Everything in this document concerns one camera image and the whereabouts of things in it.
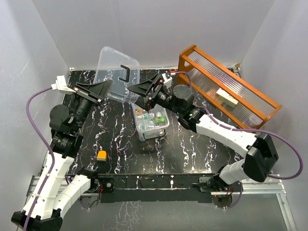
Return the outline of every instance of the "ribbed plastic panel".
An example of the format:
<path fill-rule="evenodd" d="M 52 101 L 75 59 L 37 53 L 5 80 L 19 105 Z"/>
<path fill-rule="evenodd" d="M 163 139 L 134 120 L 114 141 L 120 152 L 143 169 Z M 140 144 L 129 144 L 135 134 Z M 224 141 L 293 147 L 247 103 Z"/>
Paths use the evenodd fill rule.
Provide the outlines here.
<path fill-rule="evenodd" d="M 226 85 L 234 93 L 236 93 L 241 98 L 243 98 L 245 101 L 247 101 L 250 105 L 254 106 L 257 110 L 259 110 L 265 116 L 269 116 L 275 110 L 275 108 L 273 106 L 271 106 L 269 103 L 264 101 L 258 95 L 254 94 L 250 89 L 248 89 L 243 84 L 238 82 L 236 79 L 234 79 L 233 77 L 228 75 L 226 72 L 222 71 L 219 67 L 212 64 L 209 60 L 207 60 L 205 57 L 201 56 L 197 52 L 194 51 L 188 57 L 191 60 L 193 60 L 194 62 L 196 62 L 198 65 L 200 65 L 205 71 L 207 71 L 209 74 L 211 74 L 214 78 L 216 78 L 221 83 Z M 219 89 L 219 86 L 216 85 L 210 78 L 204 76 L 202 73 L 200 73 L 200 74 L 202 76 L 199 76 L 199 74 L 198 74 L 198 77 L 195 77 L 195 80 L 194 80 L 194 81 L 198 81 L 198 84 L 196 82 L 194 82 L 194 83 L 197 84 L 198 86 L 200 86 L 200 84 L 203 84 L 203 86 L 205 88 L 207 88 L 207 90 L 204 90 L 205 92 L 208 92 L 209 90 L 213 90 L 212 88 L 215 88 L 215 92 Z M 248 115 L 251 114 L 251 112 L 245 106 L 241 105 L 240 103 L 234 108 L 234 110 L 238 111 L 237 108 L 240 108 L 241 110 L 243 110 L 240 113 L 241 114 L 241 119 L 240 119 L 241 121 L 244 117 L 246 117 L 247 114 Z"/>
<path fill-rule="evenodd" d="M 226 103 L 220 101 L 216 97 L 216 92 L 220 88 L 215 82 L 213 82 L 210 78 L 203 75 L 200 71 L 198 71 L 196 68 L 193 68 L 189 75 L 191 77 L 191 81 L 196 84 L 199 88 L 201 88 L 205 93 L 207 93 L 209 96 L 211 96 L 215 101 L 217 101 L 223 108 L 225 108 L 228 112 L 230 112 L 235 118 L 240 120 L 242 123 L 247 125 L 248 127 L 251 127 L 249 124 L 249 116 L 255 115 L 253 112 L 248 110 L 243 104 L 238 102 L 235 108 L 227 105 Z"/>

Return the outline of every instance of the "gray floor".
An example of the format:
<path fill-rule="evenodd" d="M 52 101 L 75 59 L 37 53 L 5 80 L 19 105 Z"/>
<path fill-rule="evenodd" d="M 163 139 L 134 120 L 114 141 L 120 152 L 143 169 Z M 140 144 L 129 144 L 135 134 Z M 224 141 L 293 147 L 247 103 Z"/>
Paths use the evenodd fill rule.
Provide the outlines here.
<path fill-rule="evenodd" d="M 61 231 L 286 231 L 275 194 L 243 195 L 223 212 L 195 202 L 99 204 L 90 212 L 75 203 Z"/>

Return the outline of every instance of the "clear plastic container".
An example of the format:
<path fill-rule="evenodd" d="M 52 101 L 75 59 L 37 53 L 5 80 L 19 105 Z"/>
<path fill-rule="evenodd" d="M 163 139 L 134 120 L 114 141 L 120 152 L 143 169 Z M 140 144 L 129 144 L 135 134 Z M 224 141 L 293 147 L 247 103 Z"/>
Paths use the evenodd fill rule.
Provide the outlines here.
<path fill-rule="evenodd" d="M 156 105 L 149 112 L 132 103 L 136 129 L 141 141 L 165 136 L 169 119 L 165 108 Z"/>
<path fill-rule="evenodd" d="M 140 64 L 137 60 L 111 47 L 104 47 L 100 53 L 93 83 L 108 79 L 112 79 L 113 84 L 106 97 L 122 103 L 136 102 L 138 95 L 127 90 L 127 87 L 139 83 Z"/>

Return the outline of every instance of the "wooden frame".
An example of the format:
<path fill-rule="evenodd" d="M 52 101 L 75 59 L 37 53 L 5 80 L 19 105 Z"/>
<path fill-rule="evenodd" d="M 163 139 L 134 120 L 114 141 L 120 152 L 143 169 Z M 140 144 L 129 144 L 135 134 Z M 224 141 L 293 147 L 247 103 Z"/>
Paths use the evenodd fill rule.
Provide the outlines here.
<path fill-rule="evenodd" d="M 193 52 L 197 52 L 199 55 L 207 59 L 209 62 L 214 64 L 216 67 L 218 67 L 221 71 L 228 74 L 230 77 L 235 79 L 238 83 L 242 84 L 249 90 L 251 90 L 256 96 L 264 100 L 266 103 L 271 105 L 274 110 L 271 112 L 270 115 L 266 116 L 262 112 L 260 112 L 258 109 L 256 109 L 253 105 L 248 103 L 245 99 L 243 99 L 241 96 L 236 94 L 234 91 L 232 91 L 230 88 L 228 88 L 226 85 L 224 85 L 222 82 L 220 82 L 218 79 L 216 79 L 214 76 L 212 76 L 210 73 L 208 73 L 206 70 L 204 70 L 199 64 L 194 62 L 192 59 L 189 58 L 189 55 Z M 235 98 L 238 102 L 240 102 L 244 107 L 246 107 L 248 110 L 250 110 L 252 113 L 254 113 L 256 116 L 258 116 L 262 123 L 259 124 L 256 128 L 259 129 L 262 127 L 276 112 L 280 110 L 282 107 L 278 103 L 276 103 L 274 100 L 270 99 L 268 96 L 251 86 L 249 83 L 242 80 L 240 77 L 238 77 L 236 74 L 228 70 L 226 67 L 224 67 L 222 64 L 218 63 L 216 60 L 214 60 L 212 57 L 204 53 L 202 50 L 197 48 L 196 45 L 191 45 L 189 48 L 182 51 L 180 54 L 179 59 L 179 71 L 185 71 L 189 72 L 193 68 L 197 69 L 199 72 L 201 72 L 203 75 L 205 75 L 207 78 L 211 79 L 216 85 L 218 85 L 220 88 L 224 89 L 229 95 L 231 95 L 233 98 Z M 188 78 L 183 75 L 179 74 L 177 84 L 189 84 Z M 192 83 L 192 86 L 198 90 L 204 97 L 206 97 L 214 106 L 218 107 L 223 113 L 225 113 L 230 119 L 232 119 L 236 124 L 238 124 L 242 128 L 249 128 L 247 125 L 245 125 L 243 122 L 241 122 L 239 119 L 237 119 L 235 116 L 233 116 L 230 112 L 228 112 L 224 107 L 222 107 L 214 98 L 212 98 L 210 95 L 208 95 L 206 92 L 204 92 L 202 89 L 200 89 L 197 85 Z"/>

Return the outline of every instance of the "black handle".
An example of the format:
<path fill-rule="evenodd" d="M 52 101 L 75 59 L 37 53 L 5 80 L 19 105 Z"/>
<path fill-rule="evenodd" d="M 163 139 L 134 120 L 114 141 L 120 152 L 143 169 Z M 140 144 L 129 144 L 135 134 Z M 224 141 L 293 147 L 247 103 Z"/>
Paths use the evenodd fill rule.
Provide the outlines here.
<path fill-rule="evenodd" d="M 123 78 L 119 78 L 119 79 L 128 83 L 129 82 L 130 69 L 127 66 L 124 66 L 124 65 L 121 65 L 120 67 L 122 67 L 126 70 L 126 79 L 123 79 Z"/>

